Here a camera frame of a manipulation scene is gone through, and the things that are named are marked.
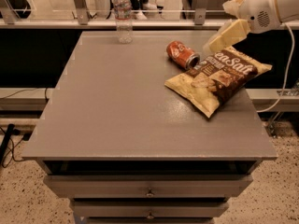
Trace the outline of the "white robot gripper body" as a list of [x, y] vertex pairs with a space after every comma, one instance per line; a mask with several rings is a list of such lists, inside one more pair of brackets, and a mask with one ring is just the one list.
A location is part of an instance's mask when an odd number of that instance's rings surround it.
[[277, 0], [244, 0], [238, 9], [238, 18], [249, 22], [254, 34], [261, 34], [280, 26]]

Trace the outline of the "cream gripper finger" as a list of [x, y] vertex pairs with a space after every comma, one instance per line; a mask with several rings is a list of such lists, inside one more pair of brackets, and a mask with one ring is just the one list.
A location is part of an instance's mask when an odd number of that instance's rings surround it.
[[245, 7], [246, 1], [247, 0], [229, 0], [222, 6], [227, 14], [233, 15], [238, 19], [245, 19], [248, 16]]
[[205, 43], [203, 46], [204, 56], [206, 57], [222, 49], [231, 47], [232, 45], [244, 40], [249, 32], [250, 27], [247, 20], [228, 20], [217, 31], [217, 33], [210, 37]]

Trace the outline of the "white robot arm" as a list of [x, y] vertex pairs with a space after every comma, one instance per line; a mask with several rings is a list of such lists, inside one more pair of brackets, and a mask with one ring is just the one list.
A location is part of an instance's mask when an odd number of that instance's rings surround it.
[[261, 34], [299, 19], [299, 0], [230, 0], [222, 6], [237, 20], [228, 20], [209, 38], [203, 46], [205, 57], [244, 40], [248, 33]]

